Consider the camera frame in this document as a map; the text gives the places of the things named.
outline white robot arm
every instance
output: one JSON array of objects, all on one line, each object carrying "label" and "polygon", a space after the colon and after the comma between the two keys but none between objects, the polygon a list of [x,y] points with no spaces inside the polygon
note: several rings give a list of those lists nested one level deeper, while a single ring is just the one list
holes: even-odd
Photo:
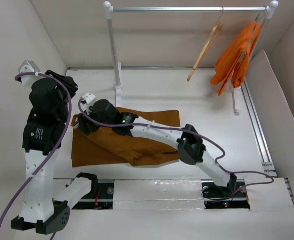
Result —
[{"label": "white robot arm", "polygon": [[[200,137],[148,121],[129,112],[119,112],[109,101],[105,99],[97,101],[95,95],[89,92],[82,95],[81,102],[86,106],[86,111],[78,116],[76,127],[86,135],[107,125],[133,124],[131,127],[112,127],[112,130],[122,136],[151,139],[167,144],[178,150],[179,159],[182,162],[196,165],[213,180],[216,186],[227,188],[230,192],[234,191],[237,177],[225,172],[216,164]],[[197,133],[196,129],[189,124],[184,129],[187,132]]]},{"label": "white robot arm", "polygon": [[[38,72],[32,61],[25,61],[19,73]],[[72,97],[78,86],[71,77],[51,75],[68,89]],[[58,196],[53,196],[54,169],[59,148],[37,175],[35,170],[45,161],[57,144],[67,122],[67,94],[54,80],[36,75],[22,76],[23,86],[31,88],[29,96],[33,108],[23,133],[23,148],[26,159],[26,179],[32,177],[26,189],[21,213],[11,221],[15,230],[35,229],[39,234],[53,234],[65,228],[71,209],[86,195],[98,191],[97,176],[81,173],[75,181]]]}]

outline black bracket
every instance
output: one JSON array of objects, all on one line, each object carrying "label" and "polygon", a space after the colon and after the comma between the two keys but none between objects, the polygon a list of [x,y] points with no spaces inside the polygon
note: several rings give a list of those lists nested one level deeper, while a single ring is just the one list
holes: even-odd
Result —
[{"label": "black bracket", "polygon": [[218,187],[212,180],[201,182],[202,196],[204,197],[205,209],[250,209],[248,197],[242,191],[233,195],[235,189],[245,186],[243,180],[237,180],[233,175],[229,184],[233,189],[228,187]]},{"label": "black bracket", "polygon": [[[185,130],[197,133],[194,126],[186,124]],[[206,146],[200,137],[196,137],[190,133],[184,132],[180,139],[177,140],[179,159],[188,165],[196,165],[203,162],[203,154]]]},{"label": "black bracket", "polygon": [[54,214],[44,223],[37,221],[37,223],[25,222],[23,217],[17,216],[11,221],[11,229],[26,231],[36,229],[36,233],[49,235],[63,230],[70,217],[71,209],[68,207],[68,202],[53,202]]},{"label": "black bracket", "polygon": [[83,199],[94,199],[98,195],[98,179],[97,175],[81,172],[76,178],[84,178],[91,181],[91,191],[83,197]]}]

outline brown pants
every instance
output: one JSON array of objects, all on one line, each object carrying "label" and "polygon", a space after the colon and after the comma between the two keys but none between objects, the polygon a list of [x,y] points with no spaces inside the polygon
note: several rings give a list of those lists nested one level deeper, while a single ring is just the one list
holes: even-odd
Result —
[{"label": "brown pants", "polygon": [[[120,112],[130,112],[156,123],[180,127],[179,111],[140,112],[118,107]],[[146,138],[120,136],[110,128],[101,127],[97,132],[86,136],[73,130],[72,166],[82,167],[104,164],[125,164],[132,166],[152,166],[176,161],[177,150],[164,143]]]}]

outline black clamp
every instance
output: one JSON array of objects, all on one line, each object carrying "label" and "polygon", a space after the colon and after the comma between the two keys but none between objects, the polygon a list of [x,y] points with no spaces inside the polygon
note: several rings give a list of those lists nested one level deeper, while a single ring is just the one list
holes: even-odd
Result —
[{"label": "black clamp", "polygon": [[[194,126],[186,124],[185,130],[197,133]],[[188,165],[196,165],[203,162],[203,155],[206,151],[206,146],[200,137],[184,132],[180,139],[177,140],[179,159]]]},{"label": "black clamp", "polygon": [[84,178],[91,181],[91,191],[87,195],[83,196],[83,199],[95,199],[98,195],[98,179],[97,175],[81,172],[76,178]]},{"label": "black clamp", "polygon": [[69,221],[71,209],[69,208],[67,201],[54,201],[53,207],[54,214],[46,222],[25,222],[23,217],[17,216],[15,219],[11,221],[11,229],[19,231],[36,229],[36,233],[43,235],[49,235],[62,231]]}]

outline clothing rack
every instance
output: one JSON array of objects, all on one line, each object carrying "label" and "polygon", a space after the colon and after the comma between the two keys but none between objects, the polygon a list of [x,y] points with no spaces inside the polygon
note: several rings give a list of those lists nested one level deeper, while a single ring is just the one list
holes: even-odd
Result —
[{"label": "clothing rack", "polygon": [[253,56],[256,47],[262,39],[267,25],[270,19],[272,19],[278,5],[278,1],[274,0],[268,6],[263,7],[113,7],[110,2],[105,1],[103,3],[103,7],[105,9],[105,15],[108,23],[112,62],[115,72],[116,107],[121,107],[122,89],[124,86],[122,83],[121,73],[122,65],[118,62],[114,38],[114,28],[112,22],[112,16],[114,13],[263,13],[264,20],[261,25],[259,38],[251,54],[251,56]]}]

